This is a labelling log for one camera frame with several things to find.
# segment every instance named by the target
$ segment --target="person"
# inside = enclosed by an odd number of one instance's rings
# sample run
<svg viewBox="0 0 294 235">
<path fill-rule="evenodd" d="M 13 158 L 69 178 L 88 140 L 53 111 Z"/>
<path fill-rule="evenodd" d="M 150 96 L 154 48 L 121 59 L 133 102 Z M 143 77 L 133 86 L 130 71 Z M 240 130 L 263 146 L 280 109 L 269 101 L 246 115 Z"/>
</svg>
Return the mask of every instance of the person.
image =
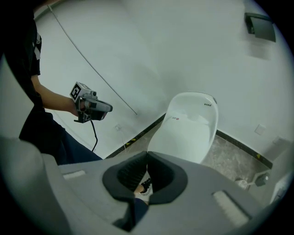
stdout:
<svg viewBox="0 0 294 235">
<path fill-rule="evenodd" d="M 148 178 L 142 184 L 139 184 L 135 189 L 134 193 L 139 193 L 142 196 L 147 196 L 152 187 L 151 178 Z M 138 224 L 140 220 L 144 217 L 149 207 L 149 202 L 144 201 L 140 198 L 134 199 L 134 215 L 135 215 L 135 224 Z"/>
<path fill-rule="evenodd" d="M 57 0 L 17 2 L 18 6 L 10 8 L 13 9 L 13 14 L 6 16 L 3 52 L 18 83 L 34 103 L 19 138 L 34 144 L 40 152 L 53 155 L 58 165 L 101 160 L 99 156 L 77 142 L 53 120 L 52 114 L 45 112 L 44 109 L 78 115 L 71 98 L 47 89 L 40 83 L 38 77 L 42 38 L 37 32 L 34 12 L 53 2 Z"/>
</svg>

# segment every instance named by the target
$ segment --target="wall-mounted device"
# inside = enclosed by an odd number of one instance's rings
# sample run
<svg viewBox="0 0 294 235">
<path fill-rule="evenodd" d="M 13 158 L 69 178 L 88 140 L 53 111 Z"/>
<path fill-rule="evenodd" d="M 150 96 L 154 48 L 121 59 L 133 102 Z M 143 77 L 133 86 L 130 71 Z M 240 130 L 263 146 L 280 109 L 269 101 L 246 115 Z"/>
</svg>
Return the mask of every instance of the wall-mounted device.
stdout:
<svg viewBox="0 0 294 235">
<path fill-rule="evenodd" d="M 273 21 L 268 16 L 246 12 L 244 20 L 249 34 L 255 34 L 256 38 L 276 42 Z"/>
</svg>

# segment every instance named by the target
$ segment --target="wire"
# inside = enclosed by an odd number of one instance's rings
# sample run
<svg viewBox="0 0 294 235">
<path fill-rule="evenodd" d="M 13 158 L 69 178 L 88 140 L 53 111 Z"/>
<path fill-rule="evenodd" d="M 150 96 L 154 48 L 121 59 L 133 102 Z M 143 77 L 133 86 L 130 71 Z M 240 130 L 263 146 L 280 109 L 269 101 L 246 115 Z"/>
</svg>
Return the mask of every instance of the wire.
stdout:
<svg viewBox="0 0 294 235">
<path fill-rule="evenodd" d="M 61 23 L 59 22 L 59 20 L 57 19 L 56 15 L 54 14 L 51 6 L 47 5 L 47 7 L 49 8 L 49 10 L 51 11 L 51 13 L 53 14 L 54 18 L 57 20 L 58 24 L 60 25 L 60 27 L 62 28 L 62 30 L 64 31 L 64 33 L 66 34 L 66 36 L 68 37 L 68 39 L 71 41 L 71 43 L 74 45 L 75 49 L 77 49 L 77 51 L 80 53 L 80 55 L 86 60 L 86 62 L 92 67 L 92 69 L 103 79 L 103 81 L 110 87 L 111 90 L 113 90 L 115 92 L 115 94 L 136 114 L 138 115 L 138 113 L 135 112 L 134 109 L 131 108 L 131 106 L 128 105 L 128 103 L 126 101 L 124 101 L 124 99 L 111 87 L 111 85 L 104 79 L 104 77 L 102 77 L 102 75 L 91 65 L 91 63 L 87 60 L 87 58 L 83 55 L 83 53 L 79 50 L 79 48 L 77 47 L 77 45 L 72 41 L 72 39 L 70 38 L 70 36 L 68 35 L 68 33 L 65 31 L 65 29 L 63 28 L 63 26 L 61 25 Z"/>
<path fill-rule="evenodd" d="M 93 124 L 92 120 L 90 120 L 90 122 L 91 122 L 91 124 L 92 124 L 93 131 L 94 131 L 94 135 L 95 135 L 95 139 L 96 139 L 96 143 L 95 143 L 95 145 L 94 145 L 94 147 L 93 147 L 93 149 L 92 149 L 92 151 L 94 151 L 94 149 L 95 149 L 95 147 L 96 147 L 96 144 L 97 144 L 97 142 L 98 142 L 98 138 L 97 138 L 96 131 L 95 131 L 95 127 L 94 127 L 94 124 Z"/>
<path fill-rule="evenodd" d="M 123 142 L 123 146 L 124 146 L 124 154 L 127 154 L 127 150 L 126 150 L 125 145 L 124 145 L 124 138 L 123 138 L 124 133 L 121 130 L 119 130 L 119 132 L 121 132 L 120 137 L 121 137 L 121 141 Z"/>
</svg>

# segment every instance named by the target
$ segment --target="concrete floor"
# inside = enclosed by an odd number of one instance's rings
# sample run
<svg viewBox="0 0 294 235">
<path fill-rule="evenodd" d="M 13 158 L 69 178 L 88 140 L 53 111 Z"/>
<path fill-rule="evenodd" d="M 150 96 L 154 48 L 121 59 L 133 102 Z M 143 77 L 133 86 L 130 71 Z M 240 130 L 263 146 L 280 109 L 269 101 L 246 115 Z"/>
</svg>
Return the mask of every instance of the concrete floor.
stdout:
<svg viewBox="0 0 294 235">
<path fill-rule="evenodd" d="M 147 151 L 148 144 L 160 125 L 161 123 L 115 157 L 138 151 Z M 202 164 L 217 170 L 232 181 L 244 179 L 248 183 L 252 181 L 256 173 L 269 170 L 268 167 L 248 153 L 217 135 Z"/>
</svg>

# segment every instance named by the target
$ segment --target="light switch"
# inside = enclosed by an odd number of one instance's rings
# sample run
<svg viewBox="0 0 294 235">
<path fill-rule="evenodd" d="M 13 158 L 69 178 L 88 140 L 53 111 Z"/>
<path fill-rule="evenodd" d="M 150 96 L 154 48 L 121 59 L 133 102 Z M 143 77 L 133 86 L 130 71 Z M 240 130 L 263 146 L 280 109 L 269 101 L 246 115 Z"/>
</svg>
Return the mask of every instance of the light switch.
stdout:
<svg viewBox="0 0 294 235">
<path fill-rule="evenodd" d="M 258 125 L 258 127 L 256 128 L 255 132 L 259 135 L 262 135 L 265 131 L 266 127 L 263 125 Z"/>
</svg>

